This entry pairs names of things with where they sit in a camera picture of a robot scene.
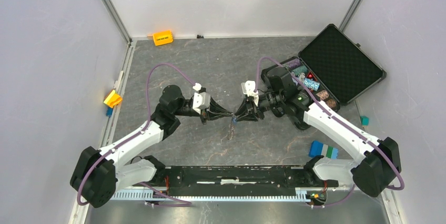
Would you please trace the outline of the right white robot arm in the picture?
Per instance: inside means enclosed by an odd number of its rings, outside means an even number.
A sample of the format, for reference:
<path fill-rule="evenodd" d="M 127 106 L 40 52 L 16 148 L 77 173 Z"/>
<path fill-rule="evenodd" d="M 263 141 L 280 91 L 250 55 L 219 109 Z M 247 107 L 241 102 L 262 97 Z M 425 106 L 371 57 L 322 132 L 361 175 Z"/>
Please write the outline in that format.
<path fill-rule="evenodd" d="M 335 180 L 354 184 L 370 197 L 385 189 L 404 189 L 399 145 L 394 139 L 380 139 L 356 127 L 285 68 L 276 70 L 278 74 L 269 80 L 270 88 L 263 94 L 258 93 L 256 80 L 241 83 L 245 100 L 236 112 L 238 121 L 258 121 L 266 111 L 280 108 L 296 127 L 318 129 L 350 155 L 350 159 L 314 157 L 303 173 L 310 186 Z"/>

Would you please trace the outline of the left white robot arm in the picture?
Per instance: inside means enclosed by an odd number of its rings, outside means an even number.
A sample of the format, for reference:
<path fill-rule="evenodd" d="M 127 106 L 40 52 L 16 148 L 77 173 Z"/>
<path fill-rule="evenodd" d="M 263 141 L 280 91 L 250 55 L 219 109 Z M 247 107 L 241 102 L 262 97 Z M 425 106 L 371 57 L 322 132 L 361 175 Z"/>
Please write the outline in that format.
<path fill-rule="evenodd" d="M 140 127 L 120 140 L 100 149 L 85 148 L 70 179 L 77 191 L 77 203 L 98 208 L 123 188 L 149 182 L 161 185 L 165 171 L 148 159 L 131 163 L 143 150 L 172 135 L 180 126 L 179 116 L 198 117 L 205 124 L 209 120 L 232 117 L 233 113 L 221 107 L 200 87 L 186 99 L 176 85 L 164 88 L 155 111 Z"/>

